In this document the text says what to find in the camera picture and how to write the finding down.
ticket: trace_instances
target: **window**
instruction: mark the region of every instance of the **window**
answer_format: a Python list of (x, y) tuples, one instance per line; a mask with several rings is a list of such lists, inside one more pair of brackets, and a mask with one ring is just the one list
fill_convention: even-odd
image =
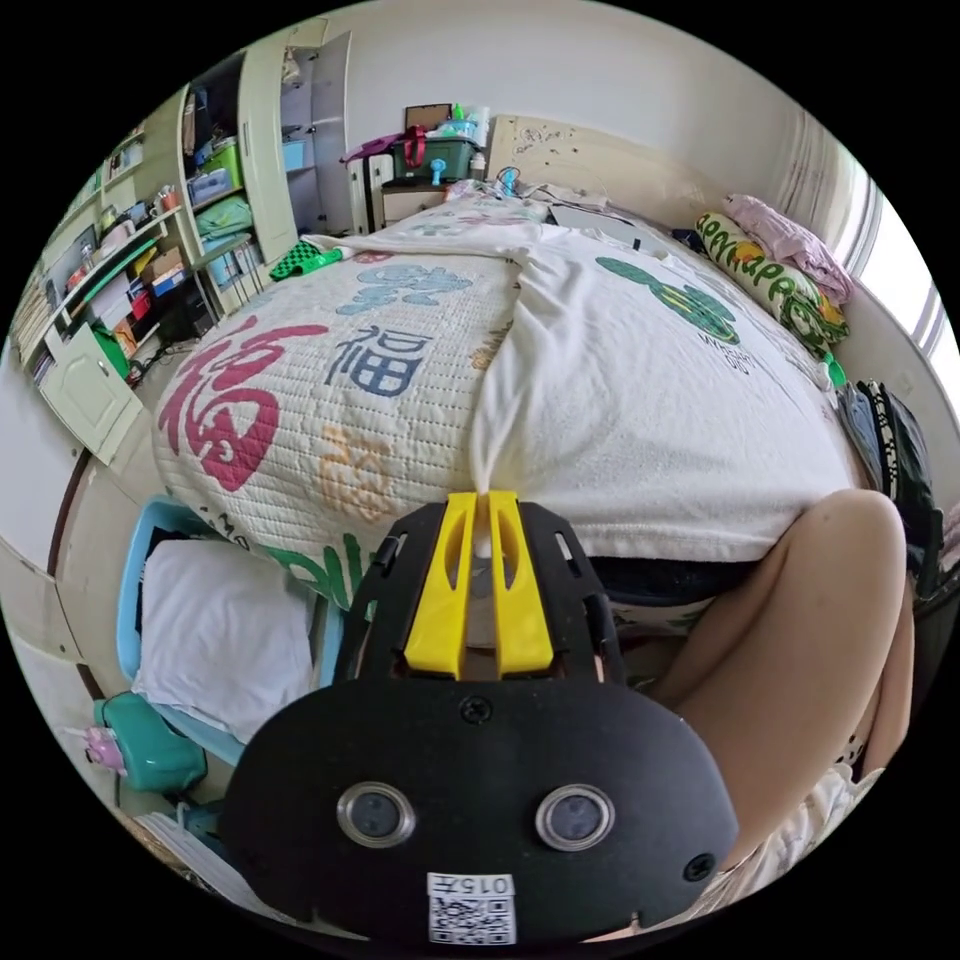
[(930, 360), (960, 418), (960, 350), (920, 250), (890, 202), (878, 193), (876, 237), (860, 282), (893, 314)]
[(860, 282), (911, 336), (919, 332), (932, 278), (903, 221), (880, 197), (880, 223)]
[(960, 417), (960, 349), (957, 348), (957, 338), (949, 323), (944, 324), (940, 336), (933, 344), (930, 363), (937, 371), (950, 405), (957, 417)]

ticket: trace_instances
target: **drawer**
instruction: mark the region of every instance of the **drawer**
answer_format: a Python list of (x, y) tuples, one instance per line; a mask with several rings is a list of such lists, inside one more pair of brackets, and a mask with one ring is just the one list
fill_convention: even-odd
[(439, 207), (443, 203), (443, 196), (442, 190), (384, 191), (383, 219), (389, 225), (429, 210), (430, 207)]

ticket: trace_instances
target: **patterned pillow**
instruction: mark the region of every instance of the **patterned pillow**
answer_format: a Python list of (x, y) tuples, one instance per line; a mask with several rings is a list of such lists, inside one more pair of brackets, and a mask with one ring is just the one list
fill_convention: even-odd
[(722, 213), (705, 213), (697, 233), (707, 254), (757, 303), (822, 360), (850, 334), (843, 314), (803, 271), (766, 257), (740, 227)]

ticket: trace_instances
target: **cardboard box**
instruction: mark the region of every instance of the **cardboard box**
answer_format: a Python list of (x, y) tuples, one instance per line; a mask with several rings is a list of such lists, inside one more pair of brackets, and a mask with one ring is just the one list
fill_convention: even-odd
[(140, 279), (144, 283), (154, 284), (165, 274), (172, 273), (175, 270), (183, 270), (183, 254), (179, 247), (173, 247), (166, 253), (154, 257), (143, 268)]

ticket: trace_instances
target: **screw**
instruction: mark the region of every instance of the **screw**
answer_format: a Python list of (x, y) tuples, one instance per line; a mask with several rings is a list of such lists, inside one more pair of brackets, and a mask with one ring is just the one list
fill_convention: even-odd
[(699, 883), (710, 875), (716, 862), (713, 854), (701, 853), (683, 868), (683, 879), (689, 883)]
[(486, 723), (493, 716), (493, 705), (483, 697), (467, 697), (460, 704), (460, 716), (467, 723)]

